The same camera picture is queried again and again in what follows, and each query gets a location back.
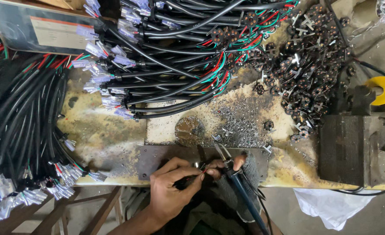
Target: wrist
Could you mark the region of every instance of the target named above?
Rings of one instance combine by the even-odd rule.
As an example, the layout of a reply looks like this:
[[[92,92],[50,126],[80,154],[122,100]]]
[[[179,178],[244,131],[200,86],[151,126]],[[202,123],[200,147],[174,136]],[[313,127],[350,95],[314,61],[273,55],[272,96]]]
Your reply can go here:
[[[151,205],[148,205],[145,209],[143,209],[143,214],[145,217],[146,224],[149,224],[154,231],[158,231],[160,228],[162,228],[166,223],[169,222],[165,218],[165,216],[158,215],[155,210],[151,207]]]

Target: gray knitted glove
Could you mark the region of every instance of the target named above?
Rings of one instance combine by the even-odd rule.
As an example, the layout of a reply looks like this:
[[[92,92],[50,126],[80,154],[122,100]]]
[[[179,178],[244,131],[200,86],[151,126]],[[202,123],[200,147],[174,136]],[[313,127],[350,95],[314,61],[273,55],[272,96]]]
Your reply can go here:
[[[253,188],[256,189],[259,184],[257,163],[255,161],[255,157],[250,152],[247,152],[247,155],[248,157],[242,165],[243,173],[248,178]],[[250,188],[244,177],[242,175],[239,175],[239,177],[241,178],[243,187],[251,198],[253,205],[259,211],[259,214],[261,214],[261,206],[258,201],[258,196]],[[226,174],[223,174],[221,178],[216,181],[216,184],[219,186],[223,200],[225,200],[231,208],[237,211],[243,222],[251,223],[255,221],[249,212],[248,207],[243,202],[242,197],[238,194],[235,186]]]

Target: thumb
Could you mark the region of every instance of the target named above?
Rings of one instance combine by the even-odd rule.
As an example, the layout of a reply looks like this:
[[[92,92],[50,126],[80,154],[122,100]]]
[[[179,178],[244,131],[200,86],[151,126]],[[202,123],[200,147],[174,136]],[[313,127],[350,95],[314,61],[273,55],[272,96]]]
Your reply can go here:
[[[185,197],[188,197],[189,199],[191,199],[198,192],[198,190],[201,189],[201,183],[203,182],[203,179],[204,179],[203,173],[198,175],[194,179],[194,182],[182,191]]]

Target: soldering iron handle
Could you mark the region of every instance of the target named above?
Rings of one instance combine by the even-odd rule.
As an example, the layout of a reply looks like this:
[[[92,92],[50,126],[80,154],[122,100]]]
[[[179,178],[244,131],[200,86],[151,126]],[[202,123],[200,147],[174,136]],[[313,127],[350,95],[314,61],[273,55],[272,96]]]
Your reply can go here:
[[[249,212],[255,219],[255,222],[258,224],[258,227],[261,229],[263,235],[269,235],[267,227],[265,227],[265,224],[262,221],[261,215],[253,205],[251,199],[249,198],[249,195],[246,193],[245,188],[243,187],[242,181],[239,179],[239,174],[230,175],[229,177],[233,181],[233,184],[235,184],[237,190],[239,191],[239,194],[247,205]]]

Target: metal plate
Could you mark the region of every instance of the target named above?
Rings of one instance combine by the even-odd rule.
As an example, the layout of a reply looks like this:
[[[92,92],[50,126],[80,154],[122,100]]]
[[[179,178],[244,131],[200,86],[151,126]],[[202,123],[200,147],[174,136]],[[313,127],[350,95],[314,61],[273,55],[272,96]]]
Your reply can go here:
[[[243,152],[249,151],[255,156],[257,169],[260,176],[259,181],[265,181],[267,178],[268,157],[269,153],[263,148],[228,148],[232,156],[241,155]],[[163,166],[169,159],[179,157],[189,161],[191,164],[195,162],[210,162],[213,159],[220,158],[215,148],[208,147],[181,147],[181,146],[156,146],[144,145],[140,146],[139,160],[137,163],[139,180],[150,180],[149,176],[158,168]]]

